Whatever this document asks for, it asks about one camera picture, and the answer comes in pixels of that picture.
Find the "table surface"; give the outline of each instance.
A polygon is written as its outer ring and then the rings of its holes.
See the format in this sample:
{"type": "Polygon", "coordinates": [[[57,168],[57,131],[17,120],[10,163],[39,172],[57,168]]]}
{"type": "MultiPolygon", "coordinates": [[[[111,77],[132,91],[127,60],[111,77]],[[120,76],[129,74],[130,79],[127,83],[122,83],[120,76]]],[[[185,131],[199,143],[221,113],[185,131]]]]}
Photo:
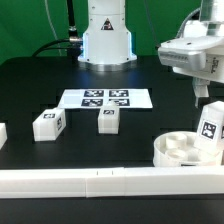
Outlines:
{"type": "MultiPolygon", "coordinates": [[[[63,57],[14,58],[0,66],[0,86],[0,122],[8,134],[0,169],[153,166],[155,138],[196,131],[201,115],[192,78],[174,74],[155,56],[120,72],[84,70],[63,57]],[[97,109],[66,110],[58,139],[34,142],[32,122],[57,107],[65,89],[119,88],[148,89],[153,109],[121,109],[118,135],[98,134],[97,109]]],[[[212,83],[209,92],[212,101],[224,100],[221,84],[212,83]]],[[[0,207],[4,223],[222,223],[224,196],[11,199],[0,207]]]]}

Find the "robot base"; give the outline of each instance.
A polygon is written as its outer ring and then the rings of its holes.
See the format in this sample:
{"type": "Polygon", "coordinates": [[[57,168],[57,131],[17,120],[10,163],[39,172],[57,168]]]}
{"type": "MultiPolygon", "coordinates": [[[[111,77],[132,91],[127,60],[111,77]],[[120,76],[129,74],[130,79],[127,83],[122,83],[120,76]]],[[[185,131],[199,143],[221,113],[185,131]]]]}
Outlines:
{"type": "Polygon", "coordinates": [[[79,66],[81,68],[98,71],[98,72],[115,72],[115,71],[123,71],[129,68],[135,68],[137,65],[137,60],[128,61],[121,64],[91,64],[88,62],[80,62],[79,66]]]}

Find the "white cube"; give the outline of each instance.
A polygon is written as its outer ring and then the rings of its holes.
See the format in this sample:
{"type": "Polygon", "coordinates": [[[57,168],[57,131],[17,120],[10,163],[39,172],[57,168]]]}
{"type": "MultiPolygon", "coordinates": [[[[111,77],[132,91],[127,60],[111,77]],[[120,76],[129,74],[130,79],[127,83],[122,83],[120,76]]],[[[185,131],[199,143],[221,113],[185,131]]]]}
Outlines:
{"type": "Polygon", "coordinates": [[[4,123],[0,123],[0,149],[7,140],[6,127],[4,123]]]}
{"type": "Polygon", "coordinates": [[[204,106],[194,147],[210,154],[224,150],[224,102],[204,106]]]}
{"type": "Polygon", "coordinates": [[[120,108],[116,104],[102,106],[98,116],[100,134],[117,134],[120,122],[120,108]]]}
{"type": "Polygon", "coordinates": [[[65,110],[54,108],[45,110],[34,122],[35,141],[54,141],[66,126],[65,110]]]}

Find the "green backdrop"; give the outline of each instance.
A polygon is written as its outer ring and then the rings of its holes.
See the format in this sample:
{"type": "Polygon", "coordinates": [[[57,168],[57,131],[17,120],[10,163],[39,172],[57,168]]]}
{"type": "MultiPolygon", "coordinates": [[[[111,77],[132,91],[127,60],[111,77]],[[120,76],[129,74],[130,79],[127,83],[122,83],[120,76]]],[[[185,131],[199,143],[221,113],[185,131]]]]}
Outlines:
{"type": "MultiPolygon", "coordinates": [[[[173,38],[183,19],[200,7],[200,2],[147,0],[158,40],[163,42],[173,38]]],[[[81,35],[88,26],[87,0],[73,0],[73,3],[81,35]]],[[[48,0],[48,5],[58,38],[67,38],[66,0],[48,0]]],[[[126,25],[134,37],[135,53],[156,54],[144,0],[126,0],[126,7],[126,25]]],[[[36,49],[53,40],[44,0],[0,0],[0,64],[12,57],[31,56],[36,49]]],[[[58,51],[41,55],[58,56],[58,51]]]]}

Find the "white paper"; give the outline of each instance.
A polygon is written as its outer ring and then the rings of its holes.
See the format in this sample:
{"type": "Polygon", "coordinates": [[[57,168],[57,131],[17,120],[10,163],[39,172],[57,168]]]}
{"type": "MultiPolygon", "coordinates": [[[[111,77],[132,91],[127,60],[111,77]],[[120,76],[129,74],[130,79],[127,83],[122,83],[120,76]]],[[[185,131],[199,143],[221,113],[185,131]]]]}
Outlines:
{"type": "Polygon", "coordinates": [[[65,90],[58,108],[96,109],[115,101],[120,108],[152,108],[147,89],[68,89],[65,90]]]}

